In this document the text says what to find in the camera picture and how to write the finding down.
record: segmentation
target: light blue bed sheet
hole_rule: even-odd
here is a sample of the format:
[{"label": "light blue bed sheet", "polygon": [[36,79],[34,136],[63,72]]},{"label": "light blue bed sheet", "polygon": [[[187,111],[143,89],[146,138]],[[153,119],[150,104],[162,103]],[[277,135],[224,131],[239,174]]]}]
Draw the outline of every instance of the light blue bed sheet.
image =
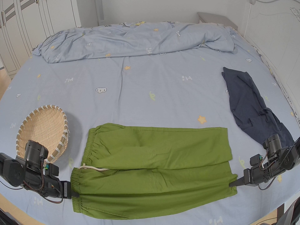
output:
[{"label": "light blue bed sheet", "polygon": [[[124,25],[98,29],[107,29],[109,33],[113,26],[121,29]],[[236,45],[236,54],[199,47],[166,54],[57,63],[47,63],[42,56],[33,55],[0,101],[0,152],[14,157],[16,135],[24,118],[42,105],[53,104],[65,111],[70,130],[68,147],[55,162],[60,168],[61,180],[69,180],[73,167],[80,166],[88,130],[107,122],[125,126],[228,128],[233,155],[230,167],[232,173],[243,176],[244,168],[250,167],[250,157],[257,153],[264,155],[265,150],[236,125],[221,75],[223,67],[247,71],[266,105],[294,139],[300,136],[300,129],[291,107],[256,50],[232,29],[229,35]],[[205,117],[206,122],[201,123],[200,116]],[[52,204],[34,192],[13,191],[2,184],[0,192],[45,224],[246,225],[273,211],[300,190],[299,171],[300,166],[297,166],[283,173],[265,191],[241,186],[235,196],[180,214],[140,220],[97,220],[74,213],[71,200]]]}]

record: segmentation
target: green pants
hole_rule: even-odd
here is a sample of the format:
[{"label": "green pants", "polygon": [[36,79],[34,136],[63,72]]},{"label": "green pants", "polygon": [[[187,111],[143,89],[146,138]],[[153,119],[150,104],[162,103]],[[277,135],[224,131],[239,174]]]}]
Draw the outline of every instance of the green pants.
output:
[{"label": "green pants", "polygon": [[92,128],[74,168],[74,212],[100,219],[139,219],[184,212],[235,195],[227,129],[210,127]]}]

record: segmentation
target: white headboard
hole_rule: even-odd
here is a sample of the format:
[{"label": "white headboard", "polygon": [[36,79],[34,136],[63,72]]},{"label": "white headboard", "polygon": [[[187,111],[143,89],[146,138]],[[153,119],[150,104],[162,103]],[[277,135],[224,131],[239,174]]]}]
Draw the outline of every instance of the white headboard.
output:
[{"label": "white headboard", "polygon": [[246,0],[240,34],[266,59],[300,122],[300,0]]}]

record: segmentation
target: bedside table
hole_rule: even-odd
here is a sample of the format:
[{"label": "bedside table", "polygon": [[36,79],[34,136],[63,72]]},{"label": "bedside table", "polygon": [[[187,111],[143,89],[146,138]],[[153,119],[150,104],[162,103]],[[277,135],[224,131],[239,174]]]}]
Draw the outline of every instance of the bedside table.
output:
[{"label": "bedside table", "polygon": [[225,16],[202,12],[198,12],[197,14],[199,16],[199,23],[219,23],[223,24],[224,26],[230,26],[233,29],[238,30],[238,26],[235,25]]}]

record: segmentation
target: woven basket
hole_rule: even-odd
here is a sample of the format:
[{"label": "woven basket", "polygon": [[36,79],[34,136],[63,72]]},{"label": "woven basket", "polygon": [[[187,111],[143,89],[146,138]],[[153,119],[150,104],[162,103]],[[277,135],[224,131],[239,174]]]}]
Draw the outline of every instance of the woven basket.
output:
[{"label": "woven basket", "polygon": [[33,140],[48,149],[45,163],[54,163],[67,148],[68,133],[67,116],[61,108],[54,105],[39,107],[21,124],[16,139],[17,156],[24,158],[25,145],[28,140]]}]

